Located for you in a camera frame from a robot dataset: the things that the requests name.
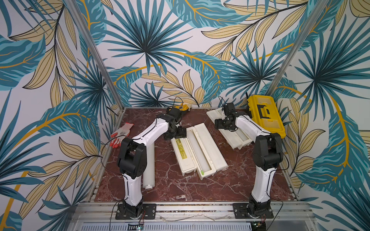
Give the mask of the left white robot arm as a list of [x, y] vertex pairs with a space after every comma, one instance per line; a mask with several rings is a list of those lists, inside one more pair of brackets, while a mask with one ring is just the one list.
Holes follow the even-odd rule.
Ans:
[[120, 143], [117, 166], [124, 178], [125, 196], [122, 202], [123, 212], [131, 218], [138, 218], [143, 213], [141, 176], [147, 167], [147, 150], [155, 141], [164, 139], [186, 138], [187, 129], [179, 123], [183, 115], [190, 111], [188, 106], [171, 106], [165, 113], [155, 117], [143, 132], [133, 138], [125, 137]]

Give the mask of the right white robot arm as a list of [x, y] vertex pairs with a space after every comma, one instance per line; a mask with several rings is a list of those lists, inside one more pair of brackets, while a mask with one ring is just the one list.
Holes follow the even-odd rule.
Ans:
[[225, 118], [215, 120], [217, 129], [241, 130], [254, 142], [252, 159], [256, 175], [245, 214], [251, 218], [272, 218], [270, 190], [274, 174], [283, 161], [281, 136], [262, 128], [245, 112], [238, 112], [233, 103], [224, 104], [222, 111]]

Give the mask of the white wrap dispenser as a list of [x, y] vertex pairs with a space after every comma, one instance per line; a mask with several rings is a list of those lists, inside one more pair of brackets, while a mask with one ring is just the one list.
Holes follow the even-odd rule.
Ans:
[[[221, 108], [214, 109], [206, 112], [207, 116], [214, 123], [216, 119], [224, 119], [225, 114]], [[219, 130], [223, 137], [226, 139], [227, 143], [231, 146], [232, 149], [238, 148], [239, 150], [245, 146], [249, 146], [252, 143], [252, 139], [248, 135], [241, 131], [228, 131], [228, 130]]]
[[209, 133], [204, 123], [187, 128], [187, 138], [188, 138], [189, 131], [194, 132], [195, 137], [198, 140], [199, 145], [204, 152], [207, 162], [209, 163], [209, 166], [211, 167], [211, 170], [206, 172], [204, 176], [201, 175], [198, 160], [196, 159], [195, 153], [190, 144], [191, 149], [192, 149], [192, 155], [194, 157], [194, 161], [197, 167], [197, 173], [201, 180], [214, 176], [215, 173], [228, 168], [227, 162], [225, 161], [222, 153], [220, 152], [217, 144], [215, 143], [214, 139], [212, 138], [211, 134]]
[[171, 139], [171, 143], [175, 152], [177, 163], [180, 167], [182, 176], [194, 172], [197, 167], [192, 155], [192, 149], [188, 138]]

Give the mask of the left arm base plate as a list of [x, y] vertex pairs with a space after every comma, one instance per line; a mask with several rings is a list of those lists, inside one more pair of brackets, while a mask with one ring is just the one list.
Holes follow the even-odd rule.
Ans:
[[127, 203], [118, 205], [115, 215], [116, 220], [154, 220], [157, 212], [156, 204], [139, 204], [138, 206], [131, 206]]

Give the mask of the long plastic wrap roll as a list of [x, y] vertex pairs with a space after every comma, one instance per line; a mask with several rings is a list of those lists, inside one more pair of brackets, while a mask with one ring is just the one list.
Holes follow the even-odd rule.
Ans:
[[143, 173], [143, 188], [146, 191], [155, 187], [155, 144], [147, 147], [147, 166]]

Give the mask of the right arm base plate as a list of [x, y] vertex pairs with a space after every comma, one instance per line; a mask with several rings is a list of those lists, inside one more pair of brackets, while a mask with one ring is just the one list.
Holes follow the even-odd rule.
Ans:
[[274, 218], [271, 206], [268, 202], [264, 203], [234, 203], [232, 205], [236, 219], [244, 218]]

